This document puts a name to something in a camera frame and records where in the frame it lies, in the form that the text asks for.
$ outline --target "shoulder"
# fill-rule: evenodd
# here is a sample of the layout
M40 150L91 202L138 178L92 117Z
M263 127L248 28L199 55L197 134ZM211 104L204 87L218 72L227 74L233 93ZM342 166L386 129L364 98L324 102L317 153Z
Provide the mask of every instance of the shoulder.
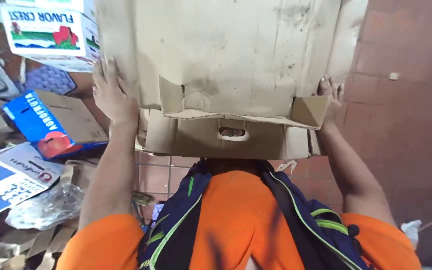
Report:
M357 240L363 248L363 258L379 270L420 269L409 238L397 227L361 214L342 214L345 226L359 228Z
M71 238L57 269L85 270L101 266L135 269L135 250L143 234L139 222L129 214L110 215L94 221Z

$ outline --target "plastic bag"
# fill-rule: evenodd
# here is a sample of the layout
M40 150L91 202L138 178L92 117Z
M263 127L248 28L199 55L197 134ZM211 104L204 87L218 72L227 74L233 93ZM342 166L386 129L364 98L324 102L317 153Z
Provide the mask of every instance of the plastic bag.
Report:
M408 223L401 224L401 230L406 234L406 236L413 244L414 250L416 250L418 246L418 232L421 227L421 220L415 220Z
M16 229L48 230L79 215L84 193L70 183L57 184L9 211L5 223Z

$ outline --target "orange shirt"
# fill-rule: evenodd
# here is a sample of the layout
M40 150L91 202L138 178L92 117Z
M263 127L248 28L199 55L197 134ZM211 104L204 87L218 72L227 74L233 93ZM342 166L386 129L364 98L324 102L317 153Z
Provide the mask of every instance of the orange shirt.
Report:
M303 270L303 262L273 194L259 177L243 171L213 176L202 196L191 269L213 269L208 237L221 250L223 268L243 270L250 256L263 269ZM411 242L399 229L358 214L341 215L356 224L364 260L378 270L421 269ZM131 215L112 215L89 224L67 244L57 270L136 269L143 236Z

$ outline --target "backpack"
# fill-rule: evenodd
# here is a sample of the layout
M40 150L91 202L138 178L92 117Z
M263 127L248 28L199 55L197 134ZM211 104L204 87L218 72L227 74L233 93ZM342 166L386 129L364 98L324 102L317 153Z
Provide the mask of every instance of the backpack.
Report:
M289 177L275 172L268 161L254 162L261 181L278 202L305 269L370 269L361 257L356 225L346 228L328 206L317 200L307 201ZM148 228L139 243L137 260L141 270L189 269L202 195L211 178L203 158L189 169L177 192L166 201L154 228Z

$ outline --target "person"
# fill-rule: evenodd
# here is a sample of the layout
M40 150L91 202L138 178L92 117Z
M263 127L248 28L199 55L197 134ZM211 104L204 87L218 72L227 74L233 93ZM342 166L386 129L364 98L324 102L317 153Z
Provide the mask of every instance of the person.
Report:
M116 62L106 67L103 73L96 65L93 95L111 120L110 140L58 270L421 268L380 184L335 125L344 87L327 76L319 85L318 94L330 100L319 136L343 214L306 201L284 173L264 168L267 161L203 158L167 200L155 228L143 233L131 204L138 100L126 95ZM305 214L314 205L312 216Z

